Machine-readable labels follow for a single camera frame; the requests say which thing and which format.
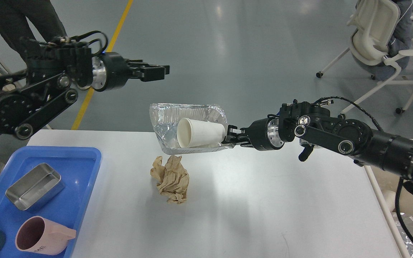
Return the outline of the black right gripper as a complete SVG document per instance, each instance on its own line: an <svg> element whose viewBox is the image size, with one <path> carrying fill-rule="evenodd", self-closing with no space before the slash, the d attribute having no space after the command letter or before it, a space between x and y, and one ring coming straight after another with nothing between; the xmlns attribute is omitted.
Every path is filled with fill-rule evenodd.
<svg viewBox="0 0 413 258"><path fill-rule="evenodd" d="M228 125L223 139L223 145L252 146L259 151L280 150L284 144L279 135L279 119L260 119L248 128Z"/></svg>

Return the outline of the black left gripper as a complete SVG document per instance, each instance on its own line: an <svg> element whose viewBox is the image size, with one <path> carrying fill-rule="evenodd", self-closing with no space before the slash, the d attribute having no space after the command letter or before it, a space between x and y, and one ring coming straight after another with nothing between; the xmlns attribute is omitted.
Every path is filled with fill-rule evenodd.
<svg viewBox="0 0 413 258"><path fill-rule="evenodd" d="M148 64L143 60L126 60L117 52L105 52L92 57L91 88L98 92L120 89L128 78L151 82L164 80L170 74L169 65Z"/></svg>

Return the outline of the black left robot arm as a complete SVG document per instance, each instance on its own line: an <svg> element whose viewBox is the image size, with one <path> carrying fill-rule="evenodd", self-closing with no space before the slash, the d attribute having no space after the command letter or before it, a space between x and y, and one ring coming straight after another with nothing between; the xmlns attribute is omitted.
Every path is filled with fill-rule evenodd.
<svg viewBox="0 0 413 258"><path fill-rule="evenodd" d="M108 37L85 41L98 33L55 37L50 42L21 38L39 46L41 54L28 57L26 69L0 76L0 135L29 139L78 100L73 83L103 92L119 89L130 79L150 82L170 74L169 65L105 52Z"/></svg>

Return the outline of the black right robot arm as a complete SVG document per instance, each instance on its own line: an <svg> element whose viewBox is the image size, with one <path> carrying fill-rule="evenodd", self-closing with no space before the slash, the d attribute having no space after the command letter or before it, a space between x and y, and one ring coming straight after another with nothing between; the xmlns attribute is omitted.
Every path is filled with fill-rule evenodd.
<svg viewBox="0 0 413 258"><path fill-rule="evenodd" d="M286 142L299 138L304 147L299 155L305 161L315 146L348 156L356 165L372 165L396 174L400 180L395 195L397 217L411 242L410 234L400 215L400 193L405 188L413 195L413 139L383 131L374 117L376 129L344 115L332 117L325 105L333 103L334 96L323 97L313 103L282 104L277 114L254 121L247 128L229 125L223 145L240 145L259 151L279 150Z"/></svg>

